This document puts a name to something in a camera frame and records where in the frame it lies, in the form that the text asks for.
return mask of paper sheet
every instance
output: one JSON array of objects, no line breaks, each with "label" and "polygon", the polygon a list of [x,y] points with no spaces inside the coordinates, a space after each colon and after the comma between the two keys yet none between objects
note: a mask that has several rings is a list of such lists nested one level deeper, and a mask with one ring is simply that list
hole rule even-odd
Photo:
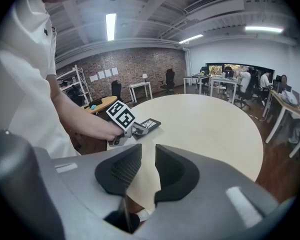
[{"label": "paper sheet", "polygon": [[95,75],[92,75],[90,76],[90,81],[93,82],[93,81],[97,81],[98,80],[98,76],[95,74]]},{"label": "paper sheet", "polygon": [[99,75],[100,79],[105,78],[105,72],[103,72],[103,71],[98,72],[98,75]]},{"label": "paper sheet", "polygon": [[111,68],[113,75],[118,75],[118,69],[116,67]]},{"label": "paper sheet", "polygon": [[105,77],[106,77],[106,78],[111,77],[111,71],[110,71],[110,69],[106,69],[106,70],[104,71],[104,73],[105,73]]}]

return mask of ceiling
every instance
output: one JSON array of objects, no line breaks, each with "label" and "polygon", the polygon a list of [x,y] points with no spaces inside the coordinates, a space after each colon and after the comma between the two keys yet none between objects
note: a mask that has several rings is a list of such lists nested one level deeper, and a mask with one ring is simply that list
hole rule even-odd
[{"label": "ceiling", "polygon": [[240,10],[189,19],[185,8],[197,1],[71,0],[47,4],[57,30],[56,58],[74,49],[79,53],[85,47],[104,44],[107,41],[105,15],[109,13],[117,14],[115,40],[179,42],[198,34],[220,39],[246,35],[243,27],[246,25],[281,27],[284,28],[282,37],[298,37],[298,22],[282,0],[242,0],[244,8]]}]

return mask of fluorescent light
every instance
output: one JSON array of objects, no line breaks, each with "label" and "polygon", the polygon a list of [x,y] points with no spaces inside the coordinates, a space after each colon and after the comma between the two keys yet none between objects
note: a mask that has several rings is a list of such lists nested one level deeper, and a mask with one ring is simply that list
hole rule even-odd
[{"label": "fluorescent light", "polygon": [[201,37],[203,37],[203,35],[202,34],[198,34],[196,36],[190,37],[190,38],[188,38],[186,40],[183,40],[183,41],[179,42],[179,44],[183,44],[183,43],[188,42],[190,40],[193,40],[193,39],[196,39],[196,38],[201,38]]},{"label": "fluorescent light", "polygon": [[277,32],[277,33],[281,33],[283,31],[282,28],[267,27],[267,26],[246,26],[245,30],[261,30],[261,31],[270,31],[270,32]]},{"label": "fluorescent light", "polygon": [[107,14],[105,16],[106,35],[107,35],[108,41],[115,40],[116,16],[117,16],[116,13]]}]

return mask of wooden floor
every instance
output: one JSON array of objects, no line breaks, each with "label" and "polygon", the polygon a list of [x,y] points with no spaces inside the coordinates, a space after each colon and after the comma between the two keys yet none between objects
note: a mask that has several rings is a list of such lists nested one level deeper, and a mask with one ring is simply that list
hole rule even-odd
[{"label": "wooden floor", "polygon": [[[183,94],[183,85],[176,87],[174,91]],[[187,86],[186,93],[196,93],[194,85]],[[165,95],[167,95],[165,91],[154,93],[153,98],[155,99]],[[213,96],[219,99],[226,99],[225,96],[217,94],[217,92],[213,92]],[[137,101],[140,104],[148,99],[143,97],[139,98]],[[259,119],[261,119],[263,113],[262,105],[251,101],[249,101],[248,104],[251,105],[251,110],[246,111],[246,113],[250,115],[251,119],[256,124],[263,141],[263,162],[256,183],[265,188],[278,200],[278,202],[281,203],[298,194],[300,187],[300,152],[293,158],[289,158],[289,153],[294,148],[293,145],[288,143],[290,134],[289,119],[287,120],[286,125],[278,130],[273,136],[270,143],[266,144],[265,140],[273,128],[277,117],[274,116],[270,122],[260,121]],[[82,155],[106,150],[105,141],[96,140],[86,136],[83,136],[82,138],[84,145],[82,145],[79,150]]]}]

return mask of white wall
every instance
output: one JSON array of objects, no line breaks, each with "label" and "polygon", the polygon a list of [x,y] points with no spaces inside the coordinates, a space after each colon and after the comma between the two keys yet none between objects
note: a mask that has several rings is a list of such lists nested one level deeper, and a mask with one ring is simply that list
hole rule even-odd
[{"label": "white wall", "polygon": [[246,64],[285,74],[288,85],[300,93],[300,45],[258,39],[228,39],[190,48],[192,73],[200,72],[206,63]]}]

